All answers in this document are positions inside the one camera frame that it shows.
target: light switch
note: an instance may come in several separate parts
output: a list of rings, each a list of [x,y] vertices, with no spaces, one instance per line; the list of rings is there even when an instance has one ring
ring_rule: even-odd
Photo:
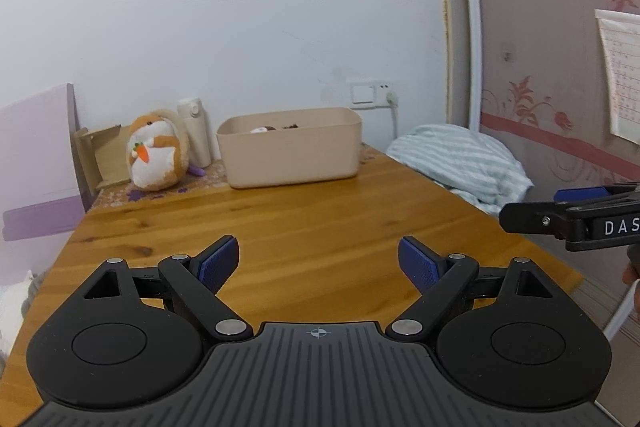
[[[351,86],[351,103],[373,103],[376,90],[373,86]]]

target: beige storage box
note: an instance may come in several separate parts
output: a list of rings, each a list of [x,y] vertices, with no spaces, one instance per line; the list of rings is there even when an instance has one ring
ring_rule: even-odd
[[[267,126],[276,130],[250,132]],[[235,116],[216,136],[233,188],[348,178],[360,167],[362,118],[345,107]]]

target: human hand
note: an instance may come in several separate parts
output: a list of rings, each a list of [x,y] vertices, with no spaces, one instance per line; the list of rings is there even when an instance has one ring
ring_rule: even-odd
[[[640,243],[636,245],[631,245],[628,248],[628,252],[631,252],[631,249],[640,250]],[[622,282],[625,284],[631,284],[636,279],[640,279],[640,274],[634,268],[634,266],[629,263],[626,267],[624,273],[622,274]],[[636,306],[636,311],[640,312],[640,283],[636,285],[636,295],[634,296],[634,305]]]

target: wall socket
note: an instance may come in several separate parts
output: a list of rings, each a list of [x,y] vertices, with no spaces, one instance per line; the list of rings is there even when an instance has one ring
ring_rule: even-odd
[[[367,109],[375,107],[390,107],[386,95],[390,91],[396,92],[396,84],[386,80],[347,79],[350,88],[350,107],[352,109]]]

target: calendar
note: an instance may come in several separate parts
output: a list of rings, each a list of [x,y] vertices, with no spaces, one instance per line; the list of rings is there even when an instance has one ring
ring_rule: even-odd
[[[607,66],[611,133],[640,144],[640,16],[595,12]]]

